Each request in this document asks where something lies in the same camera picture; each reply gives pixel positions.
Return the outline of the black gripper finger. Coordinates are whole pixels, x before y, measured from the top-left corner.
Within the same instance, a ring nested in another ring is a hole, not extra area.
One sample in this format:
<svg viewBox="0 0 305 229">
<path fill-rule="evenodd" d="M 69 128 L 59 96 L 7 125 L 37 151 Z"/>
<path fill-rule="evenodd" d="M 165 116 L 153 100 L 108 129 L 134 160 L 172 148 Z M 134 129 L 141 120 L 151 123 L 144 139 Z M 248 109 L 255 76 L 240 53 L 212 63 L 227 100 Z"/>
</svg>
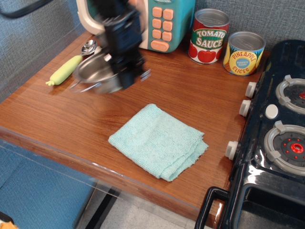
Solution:
<svg viewBox="0 0 305 229">
<path fill-rule="evenodd" d="M 127 89 L 135 82 L 135 78 L 140 75 L 140 72 L 135 69 L 124 69 L 118 73 L 119 81 L 123 89 Z"/>
</svg>

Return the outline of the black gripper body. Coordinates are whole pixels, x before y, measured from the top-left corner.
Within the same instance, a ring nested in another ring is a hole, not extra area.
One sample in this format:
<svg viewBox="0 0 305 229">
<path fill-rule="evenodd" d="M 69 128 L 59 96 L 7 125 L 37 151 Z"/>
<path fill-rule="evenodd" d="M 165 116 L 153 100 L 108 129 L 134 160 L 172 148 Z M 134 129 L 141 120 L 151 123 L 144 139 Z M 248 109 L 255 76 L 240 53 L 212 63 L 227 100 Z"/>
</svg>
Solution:
<svg viewBox="0 0 305 229">
<path fill-rule="evenodd" d="M 144 73 L 144 58 L 139 52 L 142 43 L 140 13 L 137 9 L 98 9 L 106 41 L 101 42 L 114 74 L 124 69 Z"/>
</svg>

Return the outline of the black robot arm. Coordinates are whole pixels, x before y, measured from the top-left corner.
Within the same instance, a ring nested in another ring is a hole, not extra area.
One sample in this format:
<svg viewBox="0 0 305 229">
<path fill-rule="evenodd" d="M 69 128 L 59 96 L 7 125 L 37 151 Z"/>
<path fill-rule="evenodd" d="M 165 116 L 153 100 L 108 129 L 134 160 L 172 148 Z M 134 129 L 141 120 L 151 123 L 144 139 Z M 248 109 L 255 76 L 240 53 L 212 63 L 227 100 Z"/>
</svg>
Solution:
<svg viewBox="0 0 305 229">
<path fill-rule="evenodd" d="M 144 73 L 139 46 L 142 43 L 141 13 L 127 0 L 94 0 L 104 32 L 97 35 L 102 52 L 109 54 L 110 66 L 123 89 Z"/>
</svg>

